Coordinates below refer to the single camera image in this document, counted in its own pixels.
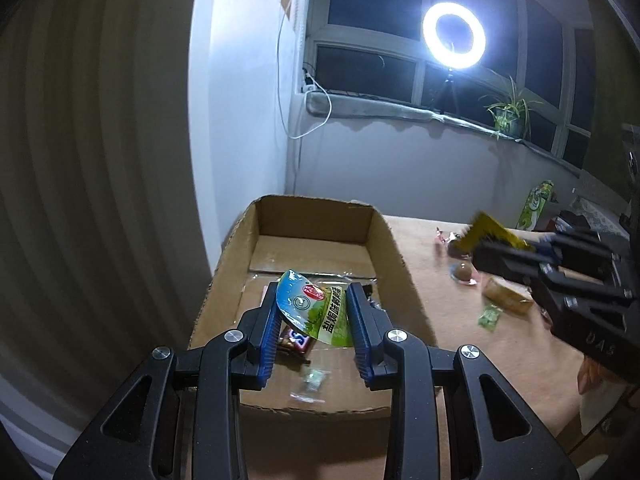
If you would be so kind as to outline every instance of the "red logo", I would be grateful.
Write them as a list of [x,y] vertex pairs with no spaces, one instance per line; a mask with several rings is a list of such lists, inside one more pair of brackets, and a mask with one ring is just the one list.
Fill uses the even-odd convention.
[[312,300],[324,300],[324,292],[310,283],[302,287],[303,292]]

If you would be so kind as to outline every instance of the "cardboard box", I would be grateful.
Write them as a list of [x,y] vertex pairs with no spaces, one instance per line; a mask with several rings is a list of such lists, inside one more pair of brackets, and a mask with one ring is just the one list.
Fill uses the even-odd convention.
[[[348,277],[373,282],[375,296],[395,326],[436,346],[436,338],[391,230],[372,206],[317,198],[265,196],[253,202],[233,228],[191,335],[190,348],[234,327],[260,305],[264,286],[288,269],[322,280]],[[330,371],[323,403],[292,399],[299,367],[276,359],[261,392],[242,391],[241,403],[260,411],[315,415],[388,416],[390,392],[371,392],[360,378],[353,348],[318,341],[312,366]]]

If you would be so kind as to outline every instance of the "table surface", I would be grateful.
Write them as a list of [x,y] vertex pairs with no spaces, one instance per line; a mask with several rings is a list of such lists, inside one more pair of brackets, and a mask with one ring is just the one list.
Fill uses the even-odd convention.
[[[538,309],[526,316],[504,312],[493,332],[478,325],[482,314],[480,286],[465,286],[449,277],[455,262],[438,254],[436,227],[461,232],[464,224],[385,216],[414,279],[438,346],[456,350],[473,344],[494,363],[542,422],[556,435],[578,413],[576,375],[582,354],[545,328]],[[534,233],[518,232],[523,237]]]

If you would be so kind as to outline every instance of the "plant pot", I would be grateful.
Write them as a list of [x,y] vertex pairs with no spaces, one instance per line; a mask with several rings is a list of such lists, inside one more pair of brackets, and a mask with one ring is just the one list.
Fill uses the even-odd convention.
[[522,124],[514,112],[496,108],[494,113],[496,130],[514,139],[519,139],[522,136]]

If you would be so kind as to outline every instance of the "window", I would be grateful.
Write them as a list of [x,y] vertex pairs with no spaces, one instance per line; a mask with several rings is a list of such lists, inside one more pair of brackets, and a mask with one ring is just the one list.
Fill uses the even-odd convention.
[[[452,72],[458,106],[451,85],[445,85],[446,67],[422,38],[426,9],[443,1],[469,8],[487,38],[477,65]],[[494,122],[485,107],[492,101],[486,96],[502,99],[512,77],[531,103],[527,140],[580,167],[593,115],[595,47],[588,8],[578,23],[574,14],[563,18],[562,5],[563,0],[310,0],[305,63],[329,92],[442,110],[490,128]],[[468,25],[454,16],[439,20],[436,31],[459,52],[472,41]]]

